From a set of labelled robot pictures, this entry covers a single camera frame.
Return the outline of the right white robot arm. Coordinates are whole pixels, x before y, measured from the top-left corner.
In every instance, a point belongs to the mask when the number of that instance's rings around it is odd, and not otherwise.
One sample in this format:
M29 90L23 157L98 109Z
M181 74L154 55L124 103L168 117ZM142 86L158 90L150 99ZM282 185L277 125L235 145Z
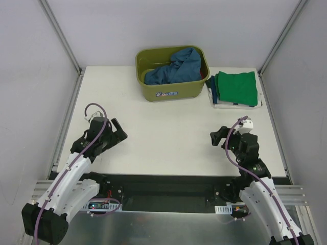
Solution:
M224 139L222 149L232 152L240 176L222 189L220 197L228 202L242 201L262 229L267 244L314 244L311 235L303 234L283 205L271 174L259 158L258 137L222 126L211 132L213 146Z

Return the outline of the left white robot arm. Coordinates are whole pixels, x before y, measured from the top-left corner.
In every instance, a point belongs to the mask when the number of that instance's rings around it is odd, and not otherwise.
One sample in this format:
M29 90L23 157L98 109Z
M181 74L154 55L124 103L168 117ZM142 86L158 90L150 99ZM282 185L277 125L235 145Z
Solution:
M36 240L59 244L71 220L88 201L95 198L109 202L112 188L108 177L89 168L98 156L127 137L116 118L91 119L89 129L73 143L64 168L49 188L35 204L23 207L25 233Z

